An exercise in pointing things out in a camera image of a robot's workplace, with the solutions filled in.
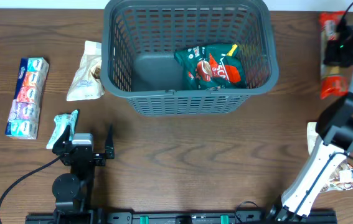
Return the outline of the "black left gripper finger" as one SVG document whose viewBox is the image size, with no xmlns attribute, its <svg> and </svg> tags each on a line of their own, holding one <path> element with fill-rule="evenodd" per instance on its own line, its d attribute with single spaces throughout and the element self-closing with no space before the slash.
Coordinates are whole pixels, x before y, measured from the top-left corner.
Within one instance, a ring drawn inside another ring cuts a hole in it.
<svg viewBox="0 0 353 224">
<path fill-rule="evenodd" d="M 67 152 L 67 146 L 71 143 L 69 140 L 70 130 L 70 125 L 67 125 L 64 132 L 60 135 L 58 140 L 56 140 L 52 148 L 54 154 L 63 154 Z"/>
<path fill-rule="evenodd" d="M 113 143 L 113 125 L 111 124 L 105 141 L 105 154 L 107 159 L 115 158 L 115 148 Z"/>
</svg>

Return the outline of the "red spaghetti packet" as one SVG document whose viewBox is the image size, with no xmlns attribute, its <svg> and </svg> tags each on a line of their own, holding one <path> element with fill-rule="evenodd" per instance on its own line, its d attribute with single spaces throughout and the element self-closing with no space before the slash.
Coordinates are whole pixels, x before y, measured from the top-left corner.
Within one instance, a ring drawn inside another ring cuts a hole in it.
<svg viewBox="0 0 353 224">
<path fill-rule="evenodd" d="M 343 11 L 322 12 L 319 16 L 320 23 L 320 44 L 321 44 L 321 66 L 320 81 L 321 90 L 320 98 L 325 99 L 328 96 L 343 96 L 347 93 L 346 79 L 340 73 L 340 67 L 329 66 L 324 63 L 326 56 L 326 46 L 329 40 L 336 40 L 336 26 L 338 25 Z"/>
</svg>

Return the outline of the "brown dried food pouch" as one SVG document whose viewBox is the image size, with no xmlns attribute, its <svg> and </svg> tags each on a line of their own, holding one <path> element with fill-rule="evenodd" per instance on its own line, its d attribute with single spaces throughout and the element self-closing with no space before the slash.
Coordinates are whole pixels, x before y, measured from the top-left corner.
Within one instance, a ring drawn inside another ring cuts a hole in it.
<svg viewBox="0 0 353 224">
<path fill-rule="evenodd" d="M 317 122 L 309 122 L 306 129 L 308 152 L 312 153 L 316 144 L 318 133 L 316 132 Z M 353 166 L 347 160 L 342 161 L 330 175 L 321 193 L 329 191 L 345 191 L 353 189 Z"/>
</svg>

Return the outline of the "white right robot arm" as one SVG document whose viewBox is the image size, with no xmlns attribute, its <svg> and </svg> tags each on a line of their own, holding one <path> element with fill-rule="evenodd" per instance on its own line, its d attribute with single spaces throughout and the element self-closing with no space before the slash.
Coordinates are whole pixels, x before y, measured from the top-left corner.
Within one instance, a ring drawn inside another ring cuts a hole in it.
<svg viewBox="0 0 353 224">
<path fill-rule="evenodd" d="M 101 81 L 146 116 L 209 115 L 186 127 L 197 145 L 244 137 L 221 117 L 270 91 L 280 75 L 270 10 L 263 1 L 110 1 L 104 10 Z M 353 24 L 338 18 L 323 48 L 327 67 L 353 68 Z M 312 153 L 270 208 L 275 222 L 323 222 L 311 207 L 353 152 L 353 74 L 316 124 Z"/>
</svg>

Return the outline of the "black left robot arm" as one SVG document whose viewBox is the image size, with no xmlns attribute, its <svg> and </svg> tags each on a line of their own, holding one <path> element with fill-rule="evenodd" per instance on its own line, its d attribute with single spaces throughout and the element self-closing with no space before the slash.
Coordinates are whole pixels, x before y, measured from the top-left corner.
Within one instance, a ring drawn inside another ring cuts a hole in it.
<svg viewBox="0 0 353 224">
<path fill-rule="evenodd" d="M 54 143 L 52 152 L 70 172 L 56 178 L 52 185 L 56 210 L 62 214 L 82 213 L 90 206 L 95 168 L 106 165 L 105 153 L 93 152 L 93 136 L 78 134 L 70 139 L 71 127 Z"/>
</svg>

